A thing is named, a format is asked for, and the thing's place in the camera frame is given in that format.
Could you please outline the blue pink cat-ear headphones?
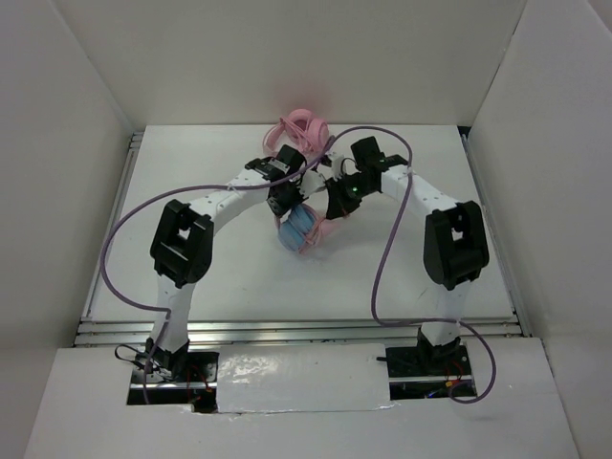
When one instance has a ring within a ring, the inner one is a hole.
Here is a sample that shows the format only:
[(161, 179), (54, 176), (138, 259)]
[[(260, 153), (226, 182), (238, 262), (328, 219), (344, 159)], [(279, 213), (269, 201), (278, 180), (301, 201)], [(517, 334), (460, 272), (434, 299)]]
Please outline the blue pink cat-ear headphones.
[(275, 226), (281, 245), (289, 251), (303, 254), (334, 231), (338, 223), (327, 220), (310, 206), (300, 204), (286, 218), (276, 217)]

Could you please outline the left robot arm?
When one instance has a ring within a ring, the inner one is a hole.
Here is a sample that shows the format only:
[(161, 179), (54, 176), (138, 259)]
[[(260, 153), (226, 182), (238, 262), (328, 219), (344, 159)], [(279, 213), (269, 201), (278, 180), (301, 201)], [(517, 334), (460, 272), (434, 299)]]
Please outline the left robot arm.
[(150, 249), (157, 274), (155, 319), (145, 350), (153, 368), (166, 381), (179, 380), (188, 367), (187, 323), (195, 285), (207, 273), (213, 239), (245, 210), (264, 203), (269, 187), (300, 170), (305, 157), (284, 145), (274, 157), (254, 159), (227, 184), (206, 196), (183, 203), (168, 202)]

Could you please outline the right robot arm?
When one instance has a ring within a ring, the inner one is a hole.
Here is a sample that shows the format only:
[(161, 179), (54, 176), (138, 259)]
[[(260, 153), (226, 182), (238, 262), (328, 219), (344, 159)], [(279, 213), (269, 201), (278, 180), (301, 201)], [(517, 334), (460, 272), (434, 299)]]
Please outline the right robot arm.
[(424, 230), (423, 266), (438, 286), (436, 316), (420, 322), (416, 363), (427, 374), (442, 371), (457, 358), (460, 324), (472, 283), (490, 261), (481, 207), (447, 196), (412, 172), (410, 162), (399, 155), (386, 156), (374, 137), (351, 145), (356, 171), (344, 171), (326, 182), (330, 220), (359, 208), (364, 197), (380, 193), (401, 204), (400, 212), (417, 218)]

